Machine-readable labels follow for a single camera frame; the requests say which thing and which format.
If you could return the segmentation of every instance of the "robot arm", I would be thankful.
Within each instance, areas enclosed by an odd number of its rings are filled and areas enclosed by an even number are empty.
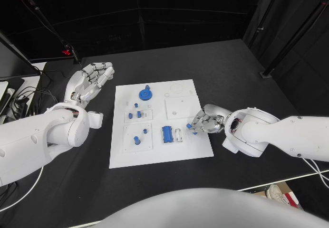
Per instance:
[[[107,80],[112,63],[90,64],[70,79],[64,103],[45,114],[0,125],[0,186],[15,182],[73,147],[83,145],[90,128],[100,128],[103,114],[87,112]]]
[[[258,108],[234,113],[219,108],[206,105],[204,113],[198,113],[188,127],[195,134],[219,133],[224,129],[227,139],[223,146],[232,152],[242,151],[249,156],[260,157],[268,145],[273,144],[291,156],[329,162],[329,118],[292,116],[279,120]],[[211,116],[210,122],[195,126],[207,115]]]

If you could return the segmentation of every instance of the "white board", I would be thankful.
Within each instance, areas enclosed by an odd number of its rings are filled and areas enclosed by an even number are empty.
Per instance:
[[[154,95],[149,101],[142,101],[139,92],[146,85],[151,86]],[[118,86],[110,169],[214,157],[208,134],[194,135],[187,128],[200,111],[194,80]],[[164,126],[172,127],[171,143],[164,141]],[[177,129],[181,129],[182,142],[178,142]],[[141,145],[135,144],[136,134],[141,134]]]

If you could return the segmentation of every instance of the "computer monitor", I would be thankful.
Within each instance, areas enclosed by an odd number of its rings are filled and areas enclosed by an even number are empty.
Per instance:
[[[40,71],[0,38],[0,81],[38,76]]]

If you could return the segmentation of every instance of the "black table surface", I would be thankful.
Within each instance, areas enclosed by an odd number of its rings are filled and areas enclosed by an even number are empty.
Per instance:
[[[273,79],[242,40],[89,57],[112,62],[115,79],[87,110],[105,114],[103,127],[92,129],[80,148],[61,154],[45,166],[41,181],[24,201],[0,214],[0,227],[64,228],[105,219],[141,200],[188,188],[240,190],[312,173],[304,160],[269,145],[260,158],[232,153],[226,134],[210,134],[214,157],[109,169],[116,86],[194,79],[201,105],[232,111],[258,107],[279,118],[298,115]],[[50,62],[45,70],[71,76],[80,66],[73,60]],[[51,88],[63,101],[68,79],[50,72]],[[50,98],[45,106],[54,105]],[[329,165],[320,162],[321,169]],[[15,202],[30,190],[40,171],[19,181]]]

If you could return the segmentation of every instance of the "white robotic hand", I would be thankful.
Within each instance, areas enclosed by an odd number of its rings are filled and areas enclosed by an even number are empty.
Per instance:
[[[15,182],[73,147],[83,145],[90,128],[100,128],[103,114],[87,112],[107,80],[112,63],[93,63],[73,75],[64,103],[45,114],[0,125],[0,186]]]
[[[208,104],[188,125],[194,134],[220,133],[223,146],[234,153],[260,157],[269,144],[291,156],[329,162],[329,118],[292,116],[279,120],[258,108],[232,113]]]

